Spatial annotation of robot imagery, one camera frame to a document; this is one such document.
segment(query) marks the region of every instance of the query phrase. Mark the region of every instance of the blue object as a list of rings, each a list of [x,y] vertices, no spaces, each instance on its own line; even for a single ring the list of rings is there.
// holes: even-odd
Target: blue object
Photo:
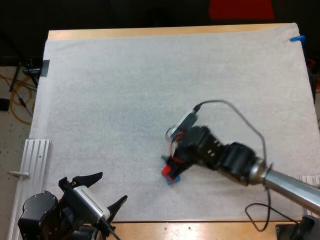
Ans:
[[[177,176],[174,181],[170,181],[169,178],[165,178],[165,179],[168,182],[168,185],[172,185],[180,181],[180,176]]]
[[[301,36],[295,36],[295,37],[290,38],[290,42],[292,42],[292,43],[297,42],[297,41],[300,41],[301,44],[304,45],[306,42],[306,36],[301,35]]]

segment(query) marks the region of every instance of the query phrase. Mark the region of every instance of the metal bracket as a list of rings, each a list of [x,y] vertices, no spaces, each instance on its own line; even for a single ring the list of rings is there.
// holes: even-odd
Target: metal bracket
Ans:
[[[30,178],[30,173],[29,172],[20,172],[20,171],[8,171],[8,174],[15,176],[15,177],[23,177],[25,179]]]
[[[18,228],[18,220],[22,214],[25,201],[43,191],[42,185],[50,142],[49,139],[25,140],[20,171],[9,172],[9,174],[19,177],[19,180],[16,185],[7,240],[22,239]]]

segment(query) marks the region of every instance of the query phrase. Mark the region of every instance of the table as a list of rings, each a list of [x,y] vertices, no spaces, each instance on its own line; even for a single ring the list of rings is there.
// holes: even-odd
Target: table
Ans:
[[[157,35],[204,34],[256,31],[282,26],[283,23],[272,24],[243,24],[218,26],[187,26],[187,27],[159,27],[159,28],[123,28],[123,29],[82,29],[82,30],[52,30],[48,40],[75,40],[138,37]],[[116,233],[123,239],[134,240],[275,240],[276,224],[284,222],[270,222],[264,232],[258,232],[251,222],[134,222],[115,223]]]

